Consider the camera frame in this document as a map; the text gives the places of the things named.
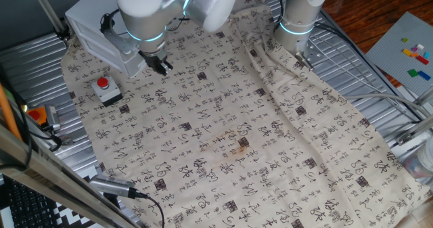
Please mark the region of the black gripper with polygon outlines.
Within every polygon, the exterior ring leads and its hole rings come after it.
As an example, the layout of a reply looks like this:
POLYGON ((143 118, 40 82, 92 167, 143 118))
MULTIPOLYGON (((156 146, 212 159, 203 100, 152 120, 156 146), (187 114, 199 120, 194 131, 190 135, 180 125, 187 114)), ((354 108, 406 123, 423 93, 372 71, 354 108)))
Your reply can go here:
POLYGON ((166 61, 167 53, 164 49, 152 53, 140 51, 140 55, 145 59, 146 64, 158 74, 166 76, 168 71, 173 69, 173 66, 166 61))

